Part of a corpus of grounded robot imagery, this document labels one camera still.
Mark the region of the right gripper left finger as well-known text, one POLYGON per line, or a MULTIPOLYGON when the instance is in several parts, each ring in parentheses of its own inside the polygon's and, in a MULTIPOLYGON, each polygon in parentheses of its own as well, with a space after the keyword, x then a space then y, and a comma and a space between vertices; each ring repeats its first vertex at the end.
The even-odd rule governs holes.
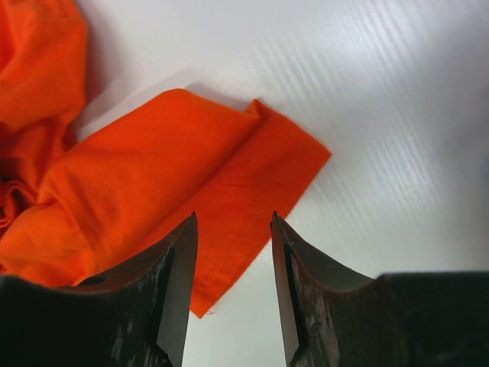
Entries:
POLYGON ((3 366, 179 366, 198 222, 75 287, 1 278, 3 366))

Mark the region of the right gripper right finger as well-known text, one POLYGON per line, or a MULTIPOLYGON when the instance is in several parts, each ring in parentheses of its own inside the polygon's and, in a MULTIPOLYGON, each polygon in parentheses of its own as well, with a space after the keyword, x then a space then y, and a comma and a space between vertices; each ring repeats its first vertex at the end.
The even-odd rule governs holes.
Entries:
POLYGON ((288 366, 486 366, 485 271, 362 275, 270 223, 288 366))

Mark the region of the orange t shirt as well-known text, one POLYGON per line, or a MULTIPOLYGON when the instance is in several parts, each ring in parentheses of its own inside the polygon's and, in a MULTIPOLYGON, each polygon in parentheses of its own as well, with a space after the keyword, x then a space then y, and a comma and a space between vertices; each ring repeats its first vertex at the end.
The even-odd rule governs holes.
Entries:
POLYGON ((1 272, 76 285, 201 221, 191 311, 204 316, 330 158, 253 101, 230 109, 184 89, 76 142, 87 23, 73 1, 1 3, 1 272))

